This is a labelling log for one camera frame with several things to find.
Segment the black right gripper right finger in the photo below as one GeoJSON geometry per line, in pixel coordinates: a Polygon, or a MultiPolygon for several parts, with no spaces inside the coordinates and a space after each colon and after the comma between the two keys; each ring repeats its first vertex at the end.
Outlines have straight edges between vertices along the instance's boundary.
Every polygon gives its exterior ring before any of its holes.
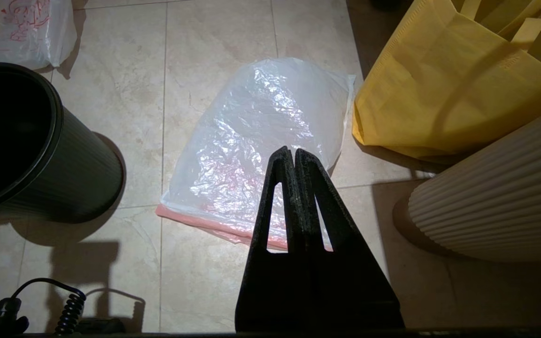
{"type": "Polygon", "coordinates": [[[299,149],[295,170],[315,325],[404,329],[399,300],[320,160],[299,149]]]}

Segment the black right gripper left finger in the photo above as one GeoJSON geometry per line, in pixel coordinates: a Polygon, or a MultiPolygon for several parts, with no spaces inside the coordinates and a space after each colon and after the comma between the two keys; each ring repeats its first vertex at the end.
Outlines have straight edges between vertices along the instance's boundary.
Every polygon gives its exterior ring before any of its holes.
{"type": "Polygon", "coordinates": [[[236,331],[294,331],[300,329],[299,301],[303,294],[301,263],[305,255],[301,199],[296,183],[294,158],[287,147],[271,154],[253,229],[249,254],[235,309],[236,331]],[[283,191],[287,252],[268,251],[273,197],[276,186],[283,191]]]}

